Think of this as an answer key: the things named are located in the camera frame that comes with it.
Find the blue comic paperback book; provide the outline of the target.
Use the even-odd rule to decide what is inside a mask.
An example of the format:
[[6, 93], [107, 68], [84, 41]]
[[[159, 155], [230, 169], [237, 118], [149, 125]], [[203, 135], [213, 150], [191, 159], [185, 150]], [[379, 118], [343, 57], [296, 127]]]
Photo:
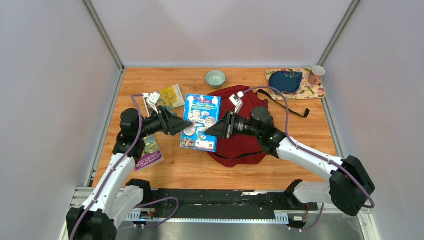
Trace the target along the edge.
[[215, 125], [220, 116], [221, 97], [188, 93], [185, 96], [183, 119], [192, 126], [183, 130], [179, 145], [185, 149], [216, 152], [217, 137], [206, 130]]

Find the dark red student backpack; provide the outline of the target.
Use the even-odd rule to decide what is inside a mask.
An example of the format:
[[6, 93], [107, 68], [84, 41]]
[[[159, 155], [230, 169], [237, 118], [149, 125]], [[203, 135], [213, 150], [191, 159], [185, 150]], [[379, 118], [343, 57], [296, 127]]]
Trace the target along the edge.
[[236, 85], [212, 92], [212, 96], [222, 98], [220, 120], [227, 111], [235, 111], [235, 106], [229, 97], [238, 92], [244, 93], [242, 98], [244, 104], [238, 115], [250, 120], [251, 126], [255, 129], [255, 136], [236, 134], [230, 139], [217, 137], [216, 152], [210, 156], [228, 168], [259, 164], [266, 155], [277, 157], [280, 142], [287, 138], [286, 133], [275, 126], [269, 112], [268, 100], [258, 97], [259, 93], [265, 93], [262, 89], [253, 91], [248, 86]]

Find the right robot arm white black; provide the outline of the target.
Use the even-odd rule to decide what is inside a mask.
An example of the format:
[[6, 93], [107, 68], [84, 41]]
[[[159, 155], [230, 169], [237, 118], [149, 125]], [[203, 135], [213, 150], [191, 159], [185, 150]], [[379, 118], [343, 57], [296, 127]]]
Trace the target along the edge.
[[373, 209], [371, 195], [376, 187], [362, 162], [355, 156], [332, 156], [291, 137], [287, 130], [275, 127], [266, 107], [255, 107], [250, 117], [227, 111], [224, 117], [205, 131], [206, 135], [231, 139], [234, 135], [253, 136], [266, 155], [290, 161], [320, 176], [325, 182], [300, 181], [285, 195], [293, 210], [306, 203], [332, 204], [346, 215], [355, 217], [363, 208]]

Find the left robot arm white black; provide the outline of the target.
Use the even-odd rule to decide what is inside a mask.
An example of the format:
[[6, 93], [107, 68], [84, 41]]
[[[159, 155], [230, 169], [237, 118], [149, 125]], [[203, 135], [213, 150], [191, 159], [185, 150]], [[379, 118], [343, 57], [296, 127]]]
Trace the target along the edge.
[[138, 205], [148, 207], [153, 194], [148, 181], [130, 180], [122, 185], [141, 160], [144, 138], [162, 132], [175, 136], [193, 123], [173, 115], [162, 106], [150, 117], [128, 108], [120, 115], [120, 132], [116, 137], [109, 165], [91, 195], [78, 207], [69, 209], [66, 227], [71, 240], [114, 240], [127, 215]]

